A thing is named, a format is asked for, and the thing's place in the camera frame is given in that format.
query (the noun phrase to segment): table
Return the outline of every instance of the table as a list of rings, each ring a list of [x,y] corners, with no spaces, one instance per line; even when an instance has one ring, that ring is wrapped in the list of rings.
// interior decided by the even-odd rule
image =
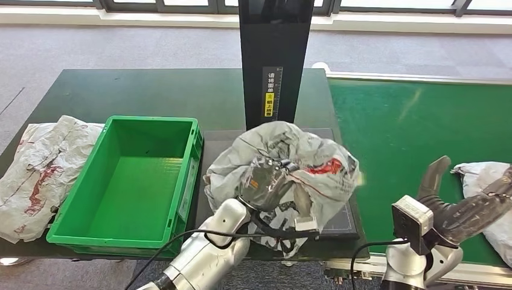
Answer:
[[[428,164],[440,156],[451,157],[452,166],[512,163],[512,129],[507,125],[512,82],[336,72],[327,76],[344,146],[359,159],[365,176],[356,194],[369,241],[393,238],[392,231],[382,230],[392,228],[390,205],[403,195],[416,196]],[[458,176],[446,172],[440,196],[446,202],[463,198]],[[464,263],[447,280],[512,285],[512,271],[483,234],[461,247]],[[359,269],[383,273],[385,261],[379,254],[385,247],[371,252]],[[343,261],[328,266],[347,268]]]
[[[111,115],[194,117],[202,131],[244,130],[242,71],[240,69],[66,69],[29,116],[0,156],[0,176],[12,161],[21,134],[28,123],[55,122],[63,114],[87,122],[104,123]],[[321,69],[305,69],[295,123],[302,128],[331,128],[341,142],[331,94]],[[192,212],[198,212],[197,195]],[[356,197],[350,200],[358,240],[308,241],[297,260],[328,260],[351,257],[366,242],[357,212]],[[0,240],[0,257],[46,257],[78,259],[140,259],[137,257],[81,255],[46,242],[45,235],[33,242],[13,245]],[[362,252],[361,258],[368,257]],[[248,257],[282,259],[281,254],[253,244]]]

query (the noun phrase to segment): green plastic crate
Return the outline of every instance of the green plastic crate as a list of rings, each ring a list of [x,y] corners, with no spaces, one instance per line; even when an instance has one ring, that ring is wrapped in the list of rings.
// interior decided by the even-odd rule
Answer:
[[[77,253],[153,255],[185,230],[202,145],[193,118],[112,116],[46,240]]]

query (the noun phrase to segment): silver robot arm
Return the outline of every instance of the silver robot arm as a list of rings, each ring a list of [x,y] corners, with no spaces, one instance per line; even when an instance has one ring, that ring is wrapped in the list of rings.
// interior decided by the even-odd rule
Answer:
[[[459,244],[512,209],[512,167],[480,195],[448,204],[439,197],[448,156],[434,161],[421,180],[416,199],[392,205],[394,234],[409,243],[390,245],[381,289],[426,289],[462,261]]]
[[[231,198],[199,228],[236,233],[250,218],[247,207]],[[215,287],[247,255],[250,242],[248,237],[194,233],[184,242],[181,252],[162,276],[138,290],[206,290]]]

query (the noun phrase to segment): white plastic bag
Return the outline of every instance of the white plastic bag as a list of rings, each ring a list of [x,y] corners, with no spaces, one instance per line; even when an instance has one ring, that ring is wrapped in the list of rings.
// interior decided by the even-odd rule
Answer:
[[[359,162],[336,142],[303,132],[283,121],[265,123],[239,136],[206,171],[205,193],[212,210],[216,211],[223,201],[235,196],[235,188],[251,161],[263,154],[275,160],[289,159],[300,166],[289,179],[302,185],[292,186],[273,212],[260,215],[271,227],[281,230],[294,227],[294,219],[298,217],[293,200],[297,186],[302,186],[309,194],[311,214],[322,230],[348,201],[359,177]],[[256,230],[256,226],[250,224],[249,233]],[[271,237],[254,241],[273,250],[283,250]],[[292,251],[283,252],[284,256],[292,257],[305,241],[285,241]]]
[[[89,156],[103,124],[62,116],[29,124],[0,179],[0,237],[28,242],[43,234]]]
[[[510,166],[499,162],[462,163],[455,166],[452,173],[463,176],[462,189],[464,197],[468,198],[480,194],[489,184],[501,178]],[[512,210],[484,229],[483,233],[503,261],[512,268]]]

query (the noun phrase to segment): gray carpet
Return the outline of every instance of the gray carpet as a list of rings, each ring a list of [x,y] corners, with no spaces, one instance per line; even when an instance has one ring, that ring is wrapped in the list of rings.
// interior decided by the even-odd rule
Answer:
[[[239,68],[238,30],[0,26],[0,152],[65,68]],[[314,31],[306,67],[512,79],[512,38]],[[141,262],[38,260],[0,268],[0,289],[122,289]],[[139,284],[166,263],[156,263]],[[359,289],[377,282],[361,282]],[[243,262],[222,289],[336,289],[317,262]]]

